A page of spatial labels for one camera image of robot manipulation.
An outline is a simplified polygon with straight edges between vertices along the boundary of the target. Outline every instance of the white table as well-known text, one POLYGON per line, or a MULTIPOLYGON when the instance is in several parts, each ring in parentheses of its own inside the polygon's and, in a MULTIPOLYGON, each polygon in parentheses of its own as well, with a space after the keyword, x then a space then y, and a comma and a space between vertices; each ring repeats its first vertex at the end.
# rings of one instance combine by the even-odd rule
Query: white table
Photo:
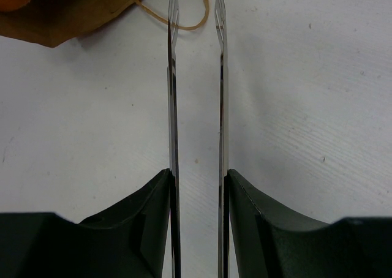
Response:
MULTIPOLYGON (((145 3, 167 11, 168 0, 145 3)), ((203 15, 202 0, 179 6, 183 24, 203 15)), ((230 166, 322 221, 392 215, 391 0, 226 7, 230 166)), ((183 276, 216 277, 212 11, 180 32, 177 57, 183 276)), ((165 26, 138 7, 55 49, 0 37, 0 210, 78 222, 168 167, 166 67, 165 26)))

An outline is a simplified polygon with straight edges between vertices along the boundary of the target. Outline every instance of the brown paper bag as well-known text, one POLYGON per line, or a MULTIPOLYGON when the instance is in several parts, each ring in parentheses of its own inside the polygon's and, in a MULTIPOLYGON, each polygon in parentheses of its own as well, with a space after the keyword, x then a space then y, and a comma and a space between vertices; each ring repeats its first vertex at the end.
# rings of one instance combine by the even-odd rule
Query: brown paper bag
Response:
POLYGON ((32 0, 0 13, 0 35, 47 47, 89 33, 116 18, 134 0, 32 0))

